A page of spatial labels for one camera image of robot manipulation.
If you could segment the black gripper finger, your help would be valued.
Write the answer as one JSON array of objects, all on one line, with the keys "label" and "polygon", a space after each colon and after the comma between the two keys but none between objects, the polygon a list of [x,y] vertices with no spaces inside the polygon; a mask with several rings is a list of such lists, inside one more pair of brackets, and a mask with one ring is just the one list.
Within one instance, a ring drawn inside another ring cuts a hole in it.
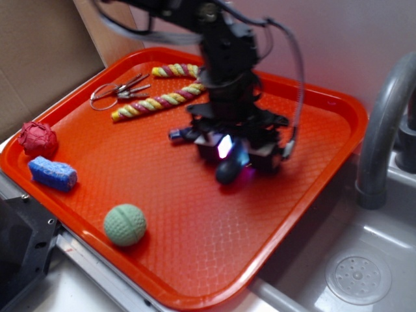
[{"label": "black gripper finger", "polygon": [[194,143],[200,157],[209,162],[224,160],[233,147],[231,137],[219,133],[208,133],[207,136],[200,135]]},{"label": "black gripper finger", "polygon": [[261,172],[275,173],[281,162],[281,152],[274,143],[268,143],[260,148],[248,148],[248,156],[251,166]]}]

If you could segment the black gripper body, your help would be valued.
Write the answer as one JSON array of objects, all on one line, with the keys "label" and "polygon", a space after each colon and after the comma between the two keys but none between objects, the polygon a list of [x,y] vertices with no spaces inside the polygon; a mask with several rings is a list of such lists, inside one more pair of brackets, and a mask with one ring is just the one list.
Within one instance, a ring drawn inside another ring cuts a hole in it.
[{"label": "black gripper body", "polygon": [[255,89],[261,82],[254,73],[242,73],[222,83],[214,82],[208,73],[200,74],[209,101],[190,105],[192,130],[205,139],[209,133],[245,138],[255,149],[280,141],[280,127],[289,125],[288,118],[261,109],[256,101],[261,97]]}]

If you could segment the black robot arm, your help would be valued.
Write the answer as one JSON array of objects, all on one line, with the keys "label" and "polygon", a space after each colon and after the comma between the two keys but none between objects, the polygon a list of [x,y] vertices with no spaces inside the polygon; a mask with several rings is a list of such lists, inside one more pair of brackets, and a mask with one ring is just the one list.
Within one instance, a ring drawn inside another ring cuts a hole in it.
[{"label": "black robot arm", "polygon": [[187,30],[186,34],[157,32],[152,26],[133,29],[106,13],[101,19],[122,35],[173,45],[198,44],[203,59],[200,81],[208,91],[207,103],[190,105],[190,127],[170,132],[174,142],[191,142],[200,157],[217,165],[216,178],[230,183],[250,165],[275,172],[290,154],[280,147],[280,127],[288,119],[257,106],[254,73],[259,62],[254,22],[223,1],[132,1],[149,19],[159,18]]}]

